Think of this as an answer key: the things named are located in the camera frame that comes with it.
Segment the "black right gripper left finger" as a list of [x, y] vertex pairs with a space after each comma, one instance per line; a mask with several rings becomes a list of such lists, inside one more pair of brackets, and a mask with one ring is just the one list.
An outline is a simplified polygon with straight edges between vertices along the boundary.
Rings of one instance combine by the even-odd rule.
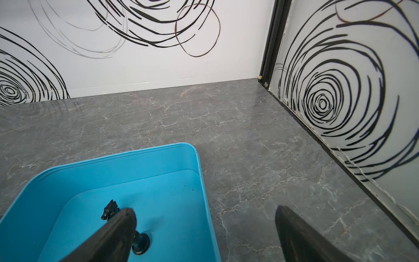
[[122, 209], [62, 261], [126, 262], [131, 253], [136, 224], [134, 210]]

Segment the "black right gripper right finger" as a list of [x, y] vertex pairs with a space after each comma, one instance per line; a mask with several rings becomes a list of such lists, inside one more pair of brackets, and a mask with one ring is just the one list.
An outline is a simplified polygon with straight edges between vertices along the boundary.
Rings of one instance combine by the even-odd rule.
[[287, 206], [278, 206], [275, 223], [287, 262], [352, 261]]

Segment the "black chess knight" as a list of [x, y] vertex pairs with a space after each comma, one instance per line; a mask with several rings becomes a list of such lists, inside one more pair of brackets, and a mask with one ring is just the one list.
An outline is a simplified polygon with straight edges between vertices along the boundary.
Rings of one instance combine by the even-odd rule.
[[[106, 207], [104, 207], [101, 219], [109, 221], [115, 216], [121, 209], [118, 207], [114, 200], [110, 200]], [[147, 234], [140, 234], [138, 231], [134, 234], [134, 240], [132, 244], [132, 251], [136, 255], [143, 255], [147, 252], [151, 244], [151, 240]]]

